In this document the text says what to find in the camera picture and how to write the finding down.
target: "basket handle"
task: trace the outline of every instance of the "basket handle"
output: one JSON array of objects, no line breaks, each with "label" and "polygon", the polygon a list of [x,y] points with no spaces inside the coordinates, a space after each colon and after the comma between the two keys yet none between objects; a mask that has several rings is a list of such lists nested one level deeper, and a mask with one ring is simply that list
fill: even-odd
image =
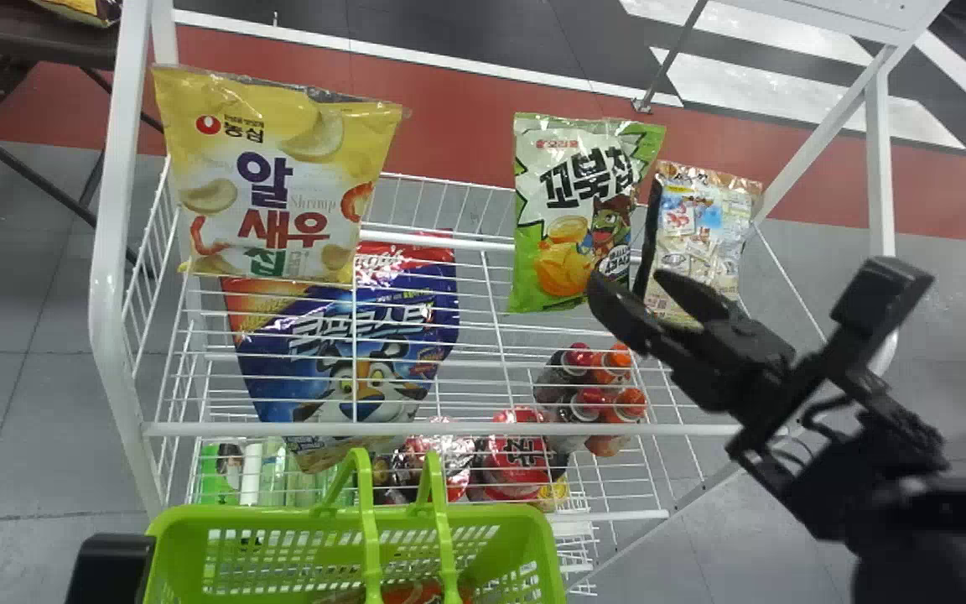
[{"label": "basket handle", "polygon": [[371,492],[371,457],[363,447],[354,447],[345,455],[345,461],[338,466],[338,473],[334,482],[327,489],[323,502],[311,508],[312,517],[334,515],[339,506],[334,504],[341,489],[348,484],[349,477],[356,471],[356,485],[359,492],[356,500],[360,502],[360,524],[364,532],[361,545],[364,546],[363,580],[367,594],[365,604],[382,604],[380,582],[382,567],[379,565],[379,528],[375,524],[375,496]]},{"label": "basket handle", "polygon": [[437,452],[427,451],[423,474],[419,477],[417,500],[409,504],[409,513],[418,516],[434,516],[438,531],[439,576],[442,577],[444,604],[461,604],[457,590],[457,565],[453,560],[453,538],[449,532],[449,514],[446,511],[445,478],[442,462]]}]

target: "wire mesh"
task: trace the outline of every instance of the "wire mesh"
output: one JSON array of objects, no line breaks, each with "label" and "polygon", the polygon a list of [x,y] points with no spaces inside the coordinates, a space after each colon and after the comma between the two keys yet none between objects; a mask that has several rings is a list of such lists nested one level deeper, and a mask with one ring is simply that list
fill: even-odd
[{"label": "wire mesh", "polygon": [[[132,275],[122,312],[127,328],[129,367],[134,376],[138,375],[139,363],[145,358],[145,349],[162,346],[153,344],[153,340],[166,340],[165,349],[169,351],[165,356],[149,355],[153,358],[147,361],[164,366],[157,388],[152,383],[138,381],[144,420],[170,424],[195,421],[253,424],[258,417],[246,379],[308,381],[326,378],[242,371],[235,339],[246,334],[231,328],[231,316],[248,313],[226,309],[227,297],[235,294],[223,291],[219,279],[191,273],[172,274],[180,260],[175,233],[181,225],[177,206],[171,196],[166,195],[164,183],[165,173],[139,248],[143,262]],[[417,421],[441,416],[456,422],[471,422],[472,436],[486,439],[487,436],[501,435],[499,425],[494,424],[493,419],[502,410],[532,406],[544,413],[555,412],[558,403],[540,404],[533,397],[533,388],[547,370],[548,360],[554,352],[568,348],[575,341],[600,353],[609,351],[615,344],[613,336],[595,321],[586,305],[560,313],[505,312],[514,259],[512,237],[506,233],[513,231],[514,207],[510,189],[394,174],[383,175],[379,180],[371,209],[364,217],[365,233],[421,233],[451,237],[446,241],[455,248],[449,264],[456,274],[456,310],[460,315],[459,337],[455,345],[441,361],[434,378],[423,381],[429,388],[426,398],[415,401],[395,397],[383,404],[418,405],[414,414]],[[633,249],[640,247],[646,213],[640,210],[632,215]],[[744,293],[744,283],[748,280],[745,272],[756,282],[752,288],[756,291],[752,295],[755,299],[749,299],[750,310],[755,312],[756,307],[775,310],[790,319],[802,310],[806,312],[806,307],[801,309],[802,302],[797,299],[786,303],[774,301],[768,305],[761,302],[759,294],[777,298],[778,292],[783,291],[778,289],[777,284],[782,281],[777,274],[770,277],[773,285],[766,285],[771,263],[771,253],[766,250],[760,243],[749,242],[745,263],[741,264],[741,293]],[[749,256],[753,257],[754,267],[745,271]],[[359,261],[367,260],[367,255],[360,255]],[[637,261],[639,259],[633,256],[633,263]],[[272,294],[271,298],[281,298],[280,302],[285,302],[287,295]],[[356,288],[353,288],[353,300],[356,301]],[[168,302],[171,312],[158,310]],[[396,302],[382,305],[387,309],[403,310],[409,306]],[[260,314],[260,320],[294,318],[278,312]],[[387,340],[382,330],[375,329],[377,325],[397,324],[398,321],[390,317],[375,318],[357,312],[352,317],[348,333],[331,337],[351,344],[355,351],[360,343]],[[310,358],[334,360],[319,351],[312,353]],[[668,368],[656,360],[634,358],[628,378],[627,386],[639,388],[647,399],[644,421],[671,425],[678,428],[676,434],[625,437],[621,439],[616,454],[607,458],[591,455],[583,448],[568,459],[555,460],[547,456],[548,479],[529,485],[545,487],[542,491],[548,493],[549,500],[536,501],[536,504],[551,515],[555,527],[563,524],[580,531],[579,534],[559,536],[563,567],[570,569],[570,574],[589,570],[593,560],[598,559],[600,539],[595,532],[596,524],[606,526],[606,543],[620,543],[620,529],[615,521],[660,521],[666,518],[668,509],[690,484],[702,484],[712,471],[725,463],[722,444],[727,436],[697,435],[697,428],[716,427],[717,424],[734,428],[728,417],[702,413],[673,385],[668,378]],[[352,382],[348,402],[352,403],[353,417],[356,417],[360,384],[359,381]],[[381,377],[379,382],[377,386],[382,389],[397,379]],[[625,386],[603,388],[616,393],[622,387]],[[298,405],[329,402],[327,398],[284,398],[283,401]],[[614,409],[621,406],[615,397],[608,397],[606,404]],[[540,432],[547,431],[546,424],[540,424],[540,427]],[[353,424],[350,421],[342,428],[345,428],[345,435],[351,435]],[[193,436],[160,436],[150,440],[164,505],[199,501],[199,485],[209,477],[203,470],[207,460],[201,455],[207,450],[205,445],[229,440],[244,450],[248,445],[263,442],[262,439],[241,437],[203,439]],[[392,447],[399,441],[403,442],[403,436],[388,444]],[[482,452],[476,452],[476,455],[483,456]],[[478,471],[473,470],[473,479]],[[564,498],[554,494],[557,489],[553,481],[559,476],[568,484],[568,496]],[[509,485],[498,482],[496,486]],[[524,485],[517,486],[524,490]],[[283,490],[283,493],[276,494],[281,494],[284,501],[288,501],[286,497],[296,501],[299,494],[306,494],[302,490],[307,489],[285,487]],[[476,504],[479,502],[468,497],[456,502],[456,505]],[[594,585],[590,582],[579,584],[576,590],[593,593]]]}]

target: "gray floor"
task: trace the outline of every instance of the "gray floor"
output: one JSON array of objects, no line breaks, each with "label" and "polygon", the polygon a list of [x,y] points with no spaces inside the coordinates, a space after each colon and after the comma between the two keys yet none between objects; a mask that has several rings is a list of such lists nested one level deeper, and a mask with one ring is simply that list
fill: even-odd
[{"label": "gray floor", "polygon": [[[8,148],[70,191],[80,190],[96,157]],[[139,190],[157,165],[139,162]],[[865,256],[866,233],[780,221],[768,221],[764,232],[828,325],[829,305]],[[898,248],[938,280],[905,326],[888,378],[902,402],[950,437],[955,471],[966,474],[966,242],[902,236]],[[90,256],[87,226],[0,165],[0,603],[62,601],[86,536],[146,525],[88,348]],[[741,289],[767,322],[792,312],[771,302],[773,291],[756,290],[754,272]],[[643,528],[620,528],[618,542]],[[603,542],[603,550],[614,547]],[[813,542],[755,484],[737,479],[598,584],[606,601],[847,601],[851,563],[843,547]]]}]

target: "orange bottle cap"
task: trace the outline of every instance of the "orange bottle cap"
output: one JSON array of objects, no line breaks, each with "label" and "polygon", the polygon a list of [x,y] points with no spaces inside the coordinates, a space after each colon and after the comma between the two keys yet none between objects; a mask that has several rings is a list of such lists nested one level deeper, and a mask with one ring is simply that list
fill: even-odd
[{"label": "orange bottle cap", "polygon": [[647,395],[639,388],[626,388],[617,394],[617,409],[631,417],[647,415]]},{"label": "orange bottle cap", "polygon": [[624,344],[614,344],[606,353],[606,364],[610,367],[632,367],[632,354],[628,352],[628,346]]}]

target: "green plastic basket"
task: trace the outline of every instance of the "green plastic basket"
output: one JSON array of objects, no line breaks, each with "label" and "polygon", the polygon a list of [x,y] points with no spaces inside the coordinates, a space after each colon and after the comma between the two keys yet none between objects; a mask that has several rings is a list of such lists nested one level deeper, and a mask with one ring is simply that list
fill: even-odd
[{"label": "green plastic basket", "polygon": [[[360,506],[337,508],[354,470]],[[367,604],[381,604],[382,586],[433,578],[446,604],[461,604],[459,580],[473,604],[564,604],[553,532],[536,508],[450,508],[433,451],[418,493],[409,505],[375,508],[371,460],[356,448],[325,500],[310,509],[168,509],[147,531],[156,547],[144,601],[299,604],[364,590]]]}]

